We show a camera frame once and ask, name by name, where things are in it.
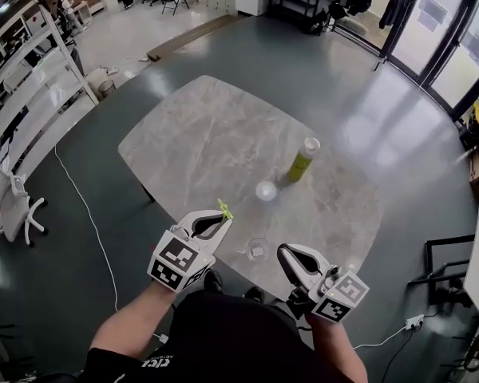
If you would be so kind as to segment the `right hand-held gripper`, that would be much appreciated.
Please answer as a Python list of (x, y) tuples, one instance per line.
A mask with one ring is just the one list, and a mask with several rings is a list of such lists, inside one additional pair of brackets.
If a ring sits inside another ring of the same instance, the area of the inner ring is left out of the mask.
[[(341, 267), (329, 267), (319, 251), (302, 244), (281, 244), (277, 259), (288, 281), (295, 286), (287, 305), (297, 319), (313, 314), (335, 324), (341, 323), (370, 291), (355, 273), (350, 270), (343, 273)], [(308, 274), (318, 274), (309, 286)]]

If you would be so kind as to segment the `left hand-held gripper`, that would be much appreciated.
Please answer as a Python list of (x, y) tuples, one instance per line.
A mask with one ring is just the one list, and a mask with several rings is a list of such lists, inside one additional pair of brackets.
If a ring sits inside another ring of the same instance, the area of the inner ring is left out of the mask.
[(218, 250), (232, 225), (232, 219), (223, 218), (220, 210), (187, 213), (162, 235), (152, 253), (148, 275), (176, 293), (198, 281), (215, 263), (209, 251)]

